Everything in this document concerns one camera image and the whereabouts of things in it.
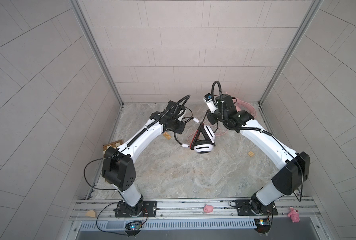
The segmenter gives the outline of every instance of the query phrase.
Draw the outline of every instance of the black mounting plate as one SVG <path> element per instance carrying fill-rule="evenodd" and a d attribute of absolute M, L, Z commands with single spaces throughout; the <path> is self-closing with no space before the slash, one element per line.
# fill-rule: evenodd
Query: black mounting plate
<path fill-rule="evenodd" d="M 146 208 L 148 217 L 155 217 L 156 216 L 156 201 L 143 201 L 142 209 Z M 125 203 L 119 202 L 116 208 L 115 217 L 133 217 L 129 213 L 125 212 Z"/>
<path fill-rule="evenodd" d="M 240 206 L 239 209 L 237 208 L 238 216 L 259 216 L 252 212 L 250 199 L 238 199 L 234 200 L 234 202 L 236 205 Z M 274 202 L 267 206 L 263 206 L 263 215 L 267 215 L 267 210 L 269 210 L 272 215 L 278 215 Z"/>

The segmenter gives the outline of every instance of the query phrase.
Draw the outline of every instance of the pink pig toy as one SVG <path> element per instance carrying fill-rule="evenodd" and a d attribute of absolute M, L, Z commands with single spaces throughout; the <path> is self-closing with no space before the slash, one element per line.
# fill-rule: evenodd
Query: pink pig toy
<path fill-rule="evenodd" d="M 298 210 L 294 209 L 293 207 L 290 208 L 290 212 L 287 214 L 288 217 L 291 218 L 293 222 L 299 222 L 299 212 Z"/>
<path fill-rule="evenodd" d="M 206 204 L 203 208 L 203 211 L 208 214 L 208 213 L 212 212 L 213 209 L 214 209 L 213 206 Z"/>

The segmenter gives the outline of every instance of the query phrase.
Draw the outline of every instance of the robotic arm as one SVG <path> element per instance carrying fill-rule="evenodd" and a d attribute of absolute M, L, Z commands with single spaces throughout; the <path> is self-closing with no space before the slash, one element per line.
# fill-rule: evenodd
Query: robotic arm
<path fill-rule="evenodd" d="M 218 84 L 220 93 L 216 98 L 214 98 L 213 93 L 215 84 Z M 106 159 L 104 159 L 102 176 L 118 189 L 125 201 L 126 211 L 132 216 L 138 216 L 141 213 L 143 203 L 143 196 L 133 184 L 136 177 L 134 163 L 140 153 L 158 135 L 166 130 L 181 134 L 186 122 L 191 119 L 199 122 L 193 117 L 185 117 L 188 120 L 182 121 L 185 113 L 184 104 L 189 97 L 190 95 L 187 95 L 176 103 L 170 101 L 163 112 L 153 113 L 145 126 L 127 142 L 117 149 L 109 148 L 105 152 Z M 310 157 L 305 152 L 298 154 L 281 143 L 248 112 L 237 112 L 232 97 L 228 94 L 222 94 L 218 81 L 213 83 L 212 93 L 205 95 L 204 101 L 209 106 L 207 118 L 211 124 L 220 121 L 227 129 L 237 131 L 247 137 L 266 153 L 280 170 L 266 186 L 252 195 L 250 208 L 255 214 L 263 214 L 264 206 L 283 195 L 291 195 L 298 187 L 303 185 L 303 182 L 308 178 L 310 165 Z M 213 138 L 208 140 L 207 144 L 213 143 L 215 145 Z"/>

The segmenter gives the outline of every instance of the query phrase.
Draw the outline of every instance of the gray wall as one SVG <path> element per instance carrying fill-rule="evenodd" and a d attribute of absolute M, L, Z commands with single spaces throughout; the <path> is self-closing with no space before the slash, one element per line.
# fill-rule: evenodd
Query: gray wall
<path fill-rule="evenodd" d="M 263 109 L 311 157 L 305 194 L 335 239 L 356 239 L 356 0 L 325 0 Z"/>
<path fill-rule="evenodd" d="M 119 108 L 67 0 L 0 0 L 0 239 L 56 238 Z"/>
<path fill-rule="evenodd" d="M 311 1 L 79 0 L 125 103 L 257 102 Z"/>

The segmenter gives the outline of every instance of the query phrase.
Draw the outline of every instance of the ear cushion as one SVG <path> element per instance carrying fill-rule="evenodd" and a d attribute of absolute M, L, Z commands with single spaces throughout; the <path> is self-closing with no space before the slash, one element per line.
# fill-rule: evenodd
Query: ear cushion
<path fill-rule="evenodd" d="M 212 145 L 212 141 L 211 140 L 198 140 L 194 143 L 193 147 L 201 145 L 201 144 L 211 144 Z"/>

